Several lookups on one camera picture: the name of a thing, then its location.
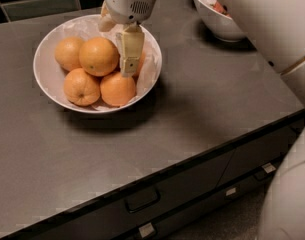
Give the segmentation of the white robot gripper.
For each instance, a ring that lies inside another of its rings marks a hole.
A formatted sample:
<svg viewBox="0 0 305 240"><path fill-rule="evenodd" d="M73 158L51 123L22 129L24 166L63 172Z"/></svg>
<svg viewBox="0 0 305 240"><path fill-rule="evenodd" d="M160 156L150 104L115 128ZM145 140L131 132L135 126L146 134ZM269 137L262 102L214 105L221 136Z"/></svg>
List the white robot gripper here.
<svg viewBox="0 0 305 240"><path fill-rule="evenodd" d="M101 32L109 32L116 23L126 24L116 34L119 65L124 77L133 76L137 71L145 41L145 34L137 23L142 23L151 16L155 2L156 0L105 0L102 4L99 22Z"/></svg>

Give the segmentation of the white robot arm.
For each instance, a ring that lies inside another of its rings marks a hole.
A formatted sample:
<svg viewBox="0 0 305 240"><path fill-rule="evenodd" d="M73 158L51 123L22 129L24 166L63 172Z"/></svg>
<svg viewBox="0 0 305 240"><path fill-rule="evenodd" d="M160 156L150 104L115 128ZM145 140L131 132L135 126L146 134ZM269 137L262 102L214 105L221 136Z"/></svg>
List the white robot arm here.
<svg viewBox="0 0 305 240"><path fill-rule="evenodd" d="M143 47L139 24L156 0L104 0L100 29L117 24L121 72L134 73ZM269 93L282 88L305 109L305 0L217 0L271 69ZM263 203L257 240L305 240L305 127L284 157Z"/></svg>

